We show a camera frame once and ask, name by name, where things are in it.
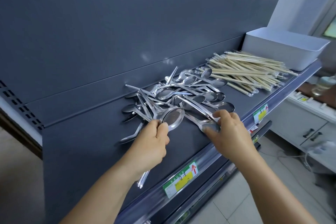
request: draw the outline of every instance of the red arrow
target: red arrow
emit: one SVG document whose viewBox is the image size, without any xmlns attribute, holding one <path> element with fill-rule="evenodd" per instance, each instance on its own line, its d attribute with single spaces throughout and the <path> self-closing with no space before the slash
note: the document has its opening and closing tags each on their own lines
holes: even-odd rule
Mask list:
<svg viewBox="0 0 336 224">
<path fill-rule="evenodd" d="M 192 165 L 191 166 L 191 171 L 194 172 L 196 174 L 196 166 Z"/>
</svg>

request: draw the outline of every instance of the white plastic bin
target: white plastic bin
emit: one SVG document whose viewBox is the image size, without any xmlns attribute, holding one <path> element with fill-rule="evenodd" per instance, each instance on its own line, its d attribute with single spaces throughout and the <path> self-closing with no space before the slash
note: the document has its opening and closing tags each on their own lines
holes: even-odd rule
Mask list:
<svg viewBox="0 0 336 224">
<path fill-rule="evenodd" d="M 241 49 L 256 56 L 282 61 L 287 68 L 302 71 L 328 43 L 330 41 L 326 39 L 264 27 L 247 32 Z"/>
</svg>

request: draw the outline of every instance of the wrapped chopsticks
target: wrapped chopsticks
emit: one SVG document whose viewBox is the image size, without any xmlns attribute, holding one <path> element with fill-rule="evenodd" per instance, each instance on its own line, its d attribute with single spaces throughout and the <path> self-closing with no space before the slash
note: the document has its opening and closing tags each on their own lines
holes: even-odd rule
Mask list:
<svg viewBox="0 0 336 224">
<path fill-rule="evenodd" d="M 248 96 L 258 93 L 258 89 L 271 91 L 274 87 L 282 86 L 284 83 L 279 79 L 286 79 L 287 74 L 298 76 L 287 69 L 283 62 L 247 52 L 214 53 L 214 57 L 207 61 L 207 66 L 212 69 L 212 77 L 226 79 L 229 86 Z"/>
</svg>

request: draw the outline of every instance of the person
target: person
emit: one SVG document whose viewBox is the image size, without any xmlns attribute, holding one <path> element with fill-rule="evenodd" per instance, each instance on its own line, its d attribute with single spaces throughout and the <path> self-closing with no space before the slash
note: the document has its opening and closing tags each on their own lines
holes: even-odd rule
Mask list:
<svg viewBox="0 0 336 224">
<path fill-rule="evenodd" d="M 220 110 L 213 116 L 220 117 L 221 131 L 207 128 L 204 133 L 246 179 L 263 223 L 316 224 L 259 155 L 238 115 Z M 95 182 L 60 223 L 113 223 L 132 184 L 165 157 L 167 134 L 166 123 L 149 122 L 124 156 Z"/>
</svg>

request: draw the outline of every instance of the black cabinet handle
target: black cabinet handle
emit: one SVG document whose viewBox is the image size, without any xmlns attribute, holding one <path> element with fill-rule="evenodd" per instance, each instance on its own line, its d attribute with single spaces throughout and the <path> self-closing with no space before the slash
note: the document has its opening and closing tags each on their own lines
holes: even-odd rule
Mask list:
<svg viewBox="0 0 336 224">
<path fill-rule="evenodd" d="M 315 130 L 314 129 L 309 129 L 309 131 L 305 134 L 305 135 L 303 135 L 303 137 L 304 138 L 307 138 L 312 132 L 314 132 Z"/>
<path fill-rule="evenodd" d="M 317 132 L 316 136 L 312 137 L 310 140 L 315 141 L 315 139 L 320 135 L 323 135 L 322 132 Z"/>
</svg>

